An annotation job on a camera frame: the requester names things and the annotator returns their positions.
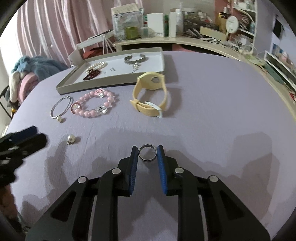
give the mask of pile of clothes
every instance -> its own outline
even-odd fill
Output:
[[[40,81],[66,69],[68,66],[65,64],[41,56],[21,57],[9,77],[5,94],[8,107],[17,110]]]

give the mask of blue fluffy blanket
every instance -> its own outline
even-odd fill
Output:
[[[36,56],[30,58],[29,56],[21,57],[18,62],[16,62],[14,69],[11,71],[24,72],[28,73],[34,72],[39,81],[42,81],[58,72],[68,69],[68,67],[56,60],[44,58],[41,56]]]

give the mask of person's arm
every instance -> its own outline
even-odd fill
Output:
[[[0,211],[10,219],[17,217],[15,198],[11,194],[10,185],[0,189]]]

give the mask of white buckle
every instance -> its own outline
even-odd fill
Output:
[[[159,115],[157,115],[158,118],[162,118],[163,117],[163,111],[162,111],[162,109],[159,108],[158,105],[155,105],[155,104],[153,104],[151,102],[148,102],[148,101],[145,101],[145,104],[148,104],[151,107],[153,107],[154,109],[158,110],[158,112],[159,112]]]

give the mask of pink beaded bracelet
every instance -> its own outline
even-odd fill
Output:
[[[107,96],[107,101],[104,105],[98,106],[96,109],[92,110],[83,110],[83,104],[85,101],[92,97],[103,98]],[[97,89],[95,91],[91,91],[89,94],[85,94],[84,96],[80,97],[79,100],[75,101],[75,103],[71,106],[71,111],[75,115],[88,117],[96,117],[97,115],[103,115],[107,112],[107,108],[111,106],[111,103],[114,102],[114,94],[102,88]]]

